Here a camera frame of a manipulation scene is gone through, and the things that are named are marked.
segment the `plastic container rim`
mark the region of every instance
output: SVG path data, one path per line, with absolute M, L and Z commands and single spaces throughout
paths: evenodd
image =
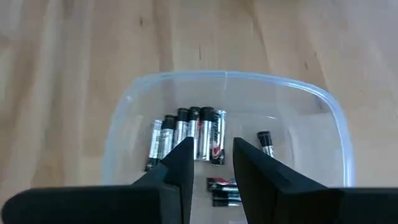
M 354 169 L 354 156 L 351 138 L 349 135 L 347 121 L 344 116 L 343 110 L 341 109 L 337 100 L 327 91 L 315 85 L 293 80 L 291 78 L 278 77 L 275 75 L 268 75 L 262 73 L 252 72 L 237 72 L 227 70 L 209 70 L 209 71 L 186 71 L 186 72 L 163 72 L 154 73 L 145 77 L 136 78 L 130 87 L 124 91 L 123 97 L 119 100 L 119 103 L 112 115 L 108 138 L 105 142 L 105 152 L 103 157 L 103 184 L 109 184 L 112 179 L 111 167 L 114 167 L 112 161 L 114 160 L 114 153 L 112 152 L 112 133 L 118 127 L 120 127 L 123 118 L 126 116 L 127 106 L 138 97 L 139 93 L 144 92 L 150 86 L 155 83 L 161 82 L 162 80 L 174 79 L 174 78 L 241 78 L 258 80 L 262 82 L 274 83 L 277 85 L 290 86 L 298 88 L 300 90 L 312 93 L 321 98 L 330 108 L 335 119 L 336 127 L 340 135 L 340 144 L 343 151 L 343 175 L 344 175 L 344 186 L 354 187 L 355 185 L 355 169 Z

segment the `wooden floor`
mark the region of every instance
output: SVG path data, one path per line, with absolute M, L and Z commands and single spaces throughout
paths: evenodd
M 326 89 L 348 120 L 357 185 L 396 186 L 397 15 L 394 0 L 0 0 L 0 203 L 99 184 L 121 94 L 172 70 Z

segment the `clear plastic container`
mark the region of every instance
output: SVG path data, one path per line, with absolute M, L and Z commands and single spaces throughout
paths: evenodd
M 192 223 L 246 222 L 242 207 L 212 207 L 205 182 L 206 177 L 234 177 L 233 138 L 258 146 L 258 131 L 271 131 L 275 158 L 296 171 L 329 187 L 354 185 L 346 120 L 329 93 L 288 78 L 231 71 L 172 72 L 135 79 L 111 121 L 104 184 L 131 184 L 141 177 L 150 124 L 190 106 L 226 111 L 226 164 L 195 162 Z

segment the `wooden table surface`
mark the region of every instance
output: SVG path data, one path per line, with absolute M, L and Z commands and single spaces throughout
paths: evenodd
M 348 120 L 359 186 L 398 184 L 394 0 L 0 0 L 0 203 L 100 184 L 136 78 L 242 70 L 315 84 Z

